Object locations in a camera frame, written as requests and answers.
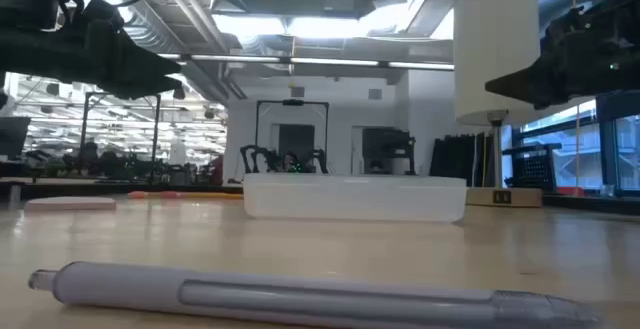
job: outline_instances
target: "white wall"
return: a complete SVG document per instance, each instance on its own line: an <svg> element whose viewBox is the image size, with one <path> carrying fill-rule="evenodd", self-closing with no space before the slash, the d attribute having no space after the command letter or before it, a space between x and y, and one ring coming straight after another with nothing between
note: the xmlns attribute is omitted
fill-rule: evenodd
<svg viewBox="0 0 640 329"><path fill-rule="evenodd" d="M407 79L400 83L398 91L408 92L408 103L399 100L396 105L399 105L398 111L408 112L408 129L416 138L416 171L419 175L426 176L431 167L436 139L442 139L446 135L475 134L487 128L456 122L453 72L413 70L408 72Z"/></svg>
<svg viewBox="0 0 640 329"><path fill-rule="evenodd" d="M224 158L225 182L229 178L240 180L243 177L244 167L239 149L254 143L256 101L288 99L290 80L238 80L250 99L232 101L229 104L227 149ZM314 77L296 78L294 83L306 88L304 100L330 103L327 162L336 174L351 173L353 127L395 126L395 87L388 86L384 80L344 78L335 81L332 78ZM368 100L369 89L382 89L382 100ZM261 113L263 115L260 118L260 145L269 146L274 124L310 124L316 128L315 145L324 146L324 109L321 106L283 107L276 104L269 108L263 104Z"/></svg>

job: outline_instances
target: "plastic tray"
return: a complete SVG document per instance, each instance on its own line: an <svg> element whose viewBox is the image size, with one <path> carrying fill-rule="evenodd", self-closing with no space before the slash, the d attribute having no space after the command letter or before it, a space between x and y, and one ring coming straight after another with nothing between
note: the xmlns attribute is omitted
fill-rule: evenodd
<svg viewBox="0 0 640 329"><path fill-rule="evenodd" d="M258 218L453 222L464 216L466 181L455 178L250 174L245 209Z"/></svg>

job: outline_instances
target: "silver pen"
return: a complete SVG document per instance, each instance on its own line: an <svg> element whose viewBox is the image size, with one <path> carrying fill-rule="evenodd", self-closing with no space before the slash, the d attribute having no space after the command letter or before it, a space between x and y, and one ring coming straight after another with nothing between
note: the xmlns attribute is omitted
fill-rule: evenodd
<svg viewBox="0 0 640 329"><path fill-rule="evenodd" d="M590 307L523 292L427 289L268 275L71 263L29 287L62 303L329 328L600 328Z"/></svg>

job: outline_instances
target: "desk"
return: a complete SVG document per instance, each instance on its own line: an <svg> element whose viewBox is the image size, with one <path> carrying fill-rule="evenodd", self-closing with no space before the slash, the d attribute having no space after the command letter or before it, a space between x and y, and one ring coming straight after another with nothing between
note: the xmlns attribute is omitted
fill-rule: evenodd
<svg viewBox="0 0 640 329"><path fill-rule="evenodd" d="M75 260L536 291L588 302L613 328L638 326L636 218L469 207L455 225L284 221L247 218L242 201L122 199L119 204L115 212L0 210L3 328L278 328L64 307L50 293L27 288L32 271Z"/></svg>
<svg viewBox="0 0 640 329"><path fill-rule="evenodd" d="M93 184L96 182L96 179L72 179L72 178L37 178L36 182L33 183L32 178L26 177L7 177L0 178L0 183L7 182L17 182L17 183L25 183L25 184L41 184L41 185L49 185L49 184L60 184L60 185L72 185L72 184Z"/></svg>

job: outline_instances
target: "metal pole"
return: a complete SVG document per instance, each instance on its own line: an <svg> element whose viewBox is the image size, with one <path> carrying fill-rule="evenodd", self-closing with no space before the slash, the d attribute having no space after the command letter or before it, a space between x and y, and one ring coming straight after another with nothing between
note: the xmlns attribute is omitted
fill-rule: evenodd
<svg viewBox="0 0 640 329"><path fill-rule="evenodd" d="M502 188L502 123L493 126L493 155L495 161L495 187Z"/></svg>
<svg viewBox="0 0 640 329"><path fill-rule="evenodd" d="M327 114L324 116L324 157L325 161L329 161L329 155L327 154L329 151L327 146L329 142L329 103L324 104L324 107L327 110Z"/></svg>
<svg viewBox="0 0 640 329"><path fill-rule="evenodd" d="M84 95L84 112L82 114L82 131L80 132L80 153L78 154L78 174L82 172L84 164L84 142L87 138L87 120L89 119L89 98L93 93L85 93Z"/></svg>
<svg viewBox="0 0 640 329"><path fill-rule="evenodd" d="M153 176L156 168L156 149L158 147L158 123L160 122L160 103L162 98L160 97L160 95L156 95L156 99L158 103L156 105L156 121L153 126L153 148L151 149L151 163L153 164L152 165L153 169L151 170L151 176L149 177L150 183L153 182Z"/></svg>
<svg viewBox="0 0 640 329"><path fill-rule="evenodd" d="M255 138L253 141L253 144L258 145L258 125L260 125L260 106L262 105L262 103L265 103L265 101L263 100L258 100L258 102L256 103L256 129L255 129Z"/></svg>

